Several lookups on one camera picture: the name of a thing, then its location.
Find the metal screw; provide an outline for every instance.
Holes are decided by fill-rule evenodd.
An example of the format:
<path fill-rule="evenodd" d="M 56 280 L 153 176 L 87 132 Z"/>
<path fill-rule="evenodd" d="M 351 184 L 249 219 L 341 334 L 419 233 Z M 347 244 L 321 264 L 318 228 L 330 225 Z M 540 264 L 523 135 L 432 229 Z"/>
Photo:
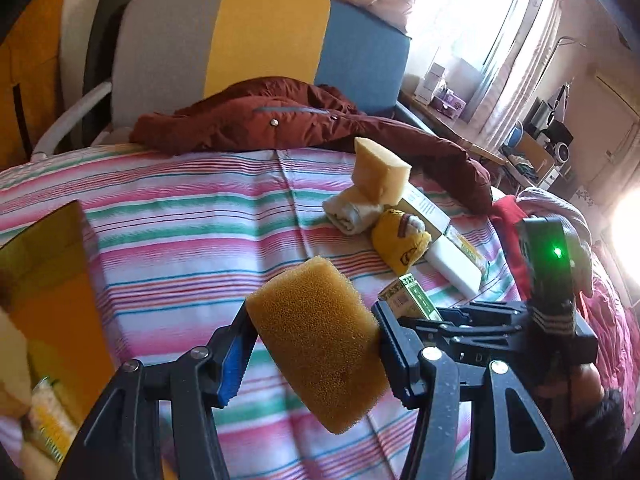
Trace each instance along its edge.
<path fill-rule="evenodd" d="M 491 361 L 491 370 L 502 375 L 509 371 L 509 367 L 504 361 Z"/>
<path fill-rule="evenodd" d="M 138 361 L 137 359 L 130 359 L 129 361 L 123 362 L 120 368 L 122 368 L 123 372 L 130 374 L 140 368 L 140 361 Z"/>
<path fill-rule="evenodd" d="M 209 349 L 206 346 L 196 346 L 191 349 L 189 355 L 197 360 L 204 359 L 209 355 Z"/>
<path fill-rule="evenodd" d="M 427 346 L 422 349 L 422 357 L 427 361 L 437 361 L 442 357 L 442 351 L 435 346 Z"/>

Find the headboard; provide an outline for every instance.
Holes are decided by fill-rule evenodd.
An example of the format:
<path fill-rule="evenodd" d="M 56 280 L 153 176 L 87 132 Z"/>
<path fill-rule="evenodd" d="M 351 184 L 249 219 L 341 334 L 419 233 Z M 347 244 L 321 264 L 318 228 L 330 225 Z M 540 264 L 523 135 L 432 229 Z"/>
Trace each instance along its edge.
<path fill-rule="evenodd" d="M 364 112 L 389 115 L 409 42 L 337 0 L 132 0 L 114 56 L 113 125 L 269 75 L 335 86 Z"/>

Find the blue headboard panel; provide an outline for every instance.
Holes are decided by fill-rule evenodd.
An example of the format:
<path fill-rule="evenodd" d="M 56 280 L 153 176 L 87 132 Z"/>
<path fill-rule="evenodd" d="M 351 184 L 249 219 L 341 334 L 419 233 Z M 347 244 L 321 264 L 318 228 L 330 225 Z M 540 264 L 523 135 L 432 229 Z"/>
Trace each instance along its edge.
<path fill-rule="evenodd" d="M 410 39 L 382 20 L 331 0 L 315 84 L 339 88 L 367 114 L 389 116 L 409 55 Z"/>

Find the wooden table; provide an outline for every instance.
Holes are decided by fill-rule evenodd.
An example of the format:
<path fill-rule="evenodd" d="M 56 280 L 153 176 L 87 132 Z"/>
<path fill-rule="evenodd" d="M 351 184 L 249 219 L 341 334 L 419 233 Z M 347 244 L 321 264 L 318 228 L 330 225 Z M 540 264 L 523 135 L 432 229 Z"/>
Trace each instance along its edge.
<path fill-rule="evenodd" d="M 451 140 L 461 148 L 465 148 L 469 153 L 488 158 L 500 166 L 506 164 L 507 161 L 503 156 L 488 152 L 473 143 L 478 134 L 472 132 L 465 121 L 451 119 L 435 108 L 422 104 L 404 91 L 400 91 L 399 100 L 407 108 L 412 108 L 419 112 L 424 117 L 424 122 L 437 136 Z"/>

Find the bed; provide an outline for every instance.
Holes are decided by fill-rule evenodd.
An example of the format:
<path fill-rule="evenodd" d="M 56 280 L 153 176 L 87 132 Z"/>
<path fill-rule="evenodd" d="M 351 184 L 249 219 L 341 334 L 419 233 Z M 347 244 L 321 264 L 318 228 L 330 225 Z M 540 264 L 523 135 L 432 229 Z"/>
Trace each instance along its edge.
<path fill-rule="evenodd" d="M 392 271 L 367 235 L 344 236 L 321 208 L 351 185 L 353 162 L 353 155 L 311 148 L 174 158 L 132 144 L 87 148 L 0 175 L 0 244 L 79 200 L 100 244 L 112 351 L 119 362 L 164 362 L 231 322 L 243 298 L 270 277 L 316 254 L 330 258 L 366 304 L 375 301 Z M 488 219 L 469 216 L 420 174 L 412 182 L 491 261 L 481 297 L 517 299 Z M 464 301 L 429 264 L 412 271 L 438 306 Z M 163 414 L 167 421 L 167 406 Z M 469 417 L 467 406 L 460 415 L 459 476 Z M 216 424 L 233 478 L 391 479 L 402 469 L 414 418 L 387 394 L 353 429 L 329 434 L 258 344 L 239 395 L 216 413 Z M 169 456 L 170 448 L 166 442 Z"/>

